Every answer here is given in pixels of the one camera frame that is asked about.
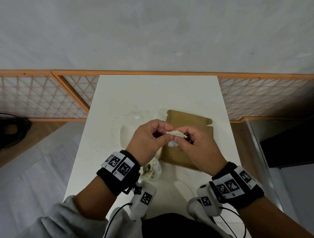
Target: cable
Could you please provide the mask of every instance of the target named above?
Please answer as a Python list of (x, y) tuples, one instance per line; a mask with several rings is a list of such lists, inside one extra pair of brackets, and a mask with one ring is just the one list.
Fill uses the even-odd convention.
[(107, 232), (108, 232), (108, 230), (109, 230), (109, 226), (111, 225), (111, 222), (113, 221), (113, 219), (115, 218), (115, 216), (117, 215), (117, 213), (118, 213), (123, 207), (125, 207), (125, 206), (127, 206), (127, 205), (132, 205), (132, 203), (124, 204), (122, 207), (120, 207), (120, 208), (116, 211), (116, 213), (115, 213), (115, 214), (113, 215), (113, 217), (111, 218), (111, 220), (110, 220), (110, 222), (109, 222), (109, 224), (108, 224), (108, 227), (107, 227), (107, 229), (106, 229), (106, 232), (105, 232), (105, 234), (104, 234), (104, 236), (103, 236), (102, 238), (106, 238)]
[(233, 230), (230, 228), (230, 226), (226, 223), (226, 225), (229, 227), (229, 229), (231, 230), (231, 232), (235, 235), (235, 233), (233, 232)]
[[(0, 150), (13, 145), (16, 145), (21, 140), (23, 140), (29, 131), (32, 122), (27, 118), (18, 117), (9, 113), (1, 113), (3, 115), (10, 115), (13, 117), (0, 118)], [(16, 126), (16, 133), (7, 134), (5, 133), (6, 127), (9, 125)]]
[[(231, 212), (233, 212), (234, 214), (236, 214), (238, 217), (240, 217), (240, 215), (238, 214), (238, 213), (236, 213), (235, 211), (232, 211), (231, 209), (229, 209), (229, 208), (224, 208), (224, 207), (219, 207), (220, 209), (225, 209), (225, 210), (228, 210), (228, 211), (231, 211)], [(243, 238), (245, 238), (246, 237), (246, 226), (245, 226), (245, 224), (244, 224), (244, 236), (243, 236)]]

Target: finger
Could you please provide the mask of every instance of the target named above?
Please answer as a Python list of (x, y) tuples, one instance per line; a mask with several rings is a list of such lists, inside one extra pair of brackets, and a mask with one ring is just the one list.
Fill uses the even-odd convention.
[(166, 122), (163, 122), (162, 120), (159, 120), (159, 119), (149, 121), (148, 123), (146, 123), (146, 126), (150, 130), (151, 133), (154, 133), (158, 129), (161, 130), (161, 131), (159, 131), (161, 133), (163, 133), (164, 130), (165, 131), (172, 131), (173, 130), (172, 125), (170, 125)]
[(179, 128), (176, 128), (175, 130), (181, 131), (182, 133), (185, 133), (185, 134), (190, 134), (192, 141), (194, 141), (198, 137), (198, 134), (199, 134), (199, 129), (196, 127), (191, 127), (191, 126), (179, 127)]
[(158, 144), (158, 148), (161, 148), (162, 146), (168, 144), (169, 142), (171, 142), (174, 139), (173, 135), (170, 134), (166, 134), (163, 136), (160, 136), (154, 140), (156, 140), (157, 144)]
[(194, 145), (191, 145), (189, 142), (187, 142), (182, 137), (175, 136), (174, 141), (185, 152), (190, 152), (194, 148)]

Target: lattice screen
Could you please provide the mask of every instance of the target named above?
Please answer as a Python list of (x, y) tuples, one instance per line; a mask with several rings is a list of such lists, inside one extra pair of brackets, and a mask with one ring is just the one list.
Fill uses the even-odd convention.
[(219, 84), (230, 120), (243, 116), (275, 116), (309, 80), (220, 78)]
[(0, 112), (29, 118), (87, 118), (50, 77), (1, 77)]
[(98, 76), (64, 76), (67, 82), (74, 88), (78, 95), (88, 106), (92, 104), (96, 90)]

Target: black wristband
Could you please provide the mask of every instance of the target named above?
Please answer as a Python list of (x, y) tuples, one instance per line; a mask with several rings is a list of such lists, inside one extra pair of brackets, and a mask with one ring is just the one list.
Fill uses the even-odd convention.
[(221, 203), (229, 203), (235, 209), (250, 205), (257, 198), (264, 196), (263, 189), (242, 167), (228, 164), (214, 177), (211, 185), (216, 197)]
[(136, 159), (129, 152), (121, 150), (110, 155), (96, 174), (104, 181), (110, 191), (118, 196), (121, 192), (129, 193), (138, 181), (139, 169), (140, 166)]

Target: table surface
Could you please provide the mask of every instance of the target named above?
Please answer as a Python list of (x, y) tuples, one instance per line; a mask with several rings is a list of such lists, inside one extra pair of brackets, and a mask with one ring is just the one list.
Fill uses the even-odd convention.
[[(127, 140), (132, 135), (137, 119), (138, 122), (143, 117), (147, 121), (155, 118), (165, 120), (169, 109), (211, 118), (214, 139), (221, 153), (226, 160), (240, 165), (216, 76), (101, 75), (65, 197), (84, 189), (96, 176), (104, 160), (113, 151), (122, 149), (122, 139)], [(130, 135), (122, 135), (122, 125), (126, 125)], [(196, 189), (211, 177), (163, 162), (161, 167), (160, 178), (151, 182), (157, 193), (147, 218), (169, 212), (188, 217), (187, 201), (197, 196)], [(132, 196), (133, 193), (119, 195), (107, 217), (115, 207), (130, 202)], [(229, 222), (241, 222), (234, 219)]]

